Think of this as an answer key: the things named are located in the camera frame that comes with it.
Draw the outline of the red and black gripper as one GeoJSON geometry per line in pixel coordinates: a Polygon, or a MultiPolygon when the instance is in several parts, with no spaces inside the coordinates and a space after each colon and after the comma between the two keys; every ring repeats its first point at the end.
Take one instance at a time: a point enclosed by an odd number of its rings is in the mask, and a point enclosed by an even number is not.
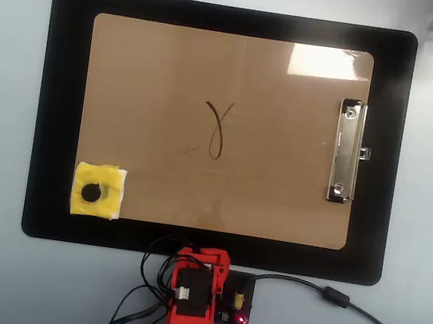
{"type": "Polygon", "coordinates": [[[173,271],[171,311],[205,317],[209,303],[222,294],[230,263],[227,251],[213,247],[180,255],[173,271]]]}

